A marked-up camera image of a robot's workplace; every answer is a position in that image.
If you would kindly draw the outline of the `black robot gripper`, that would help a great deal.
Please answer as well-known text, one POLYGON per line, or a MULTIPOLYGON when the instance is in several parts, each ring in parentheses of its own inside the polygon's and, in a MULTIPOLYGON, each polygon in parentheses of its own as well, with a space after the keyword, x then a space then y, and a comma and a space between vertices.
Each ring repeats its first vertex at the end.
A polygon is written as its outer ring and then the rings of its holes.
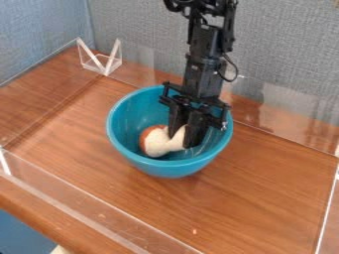
POLYGON ((226 61, 222 58, 201 58, 197 61, 186 56, 182 84, 162 82, 158 102, 169 108, 168 135, 173 137, 185 126, 184 147, 198 146, 209 127, 226 127, 229 105, 220 100, 222 73, 226 61))

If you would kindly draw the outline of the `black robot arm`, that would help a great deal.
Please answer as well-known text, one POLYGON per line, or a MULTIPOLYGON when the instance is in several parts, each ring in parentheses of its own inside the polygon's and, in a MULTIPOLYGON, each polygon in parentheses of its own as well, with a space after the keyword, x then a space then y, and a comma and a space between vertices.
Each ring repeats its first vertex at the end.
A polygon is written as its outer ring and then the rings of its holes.
POLYGON ((169 107, 168 135, 184 127, 182 147, 198 146, 210 127, 225 130, 230 106, 220 100, 222 81, 238 69, 228 57, 234 42, 237 0, 162 0, 189 20, 182 84, 162 82, 158 102, 169 107))

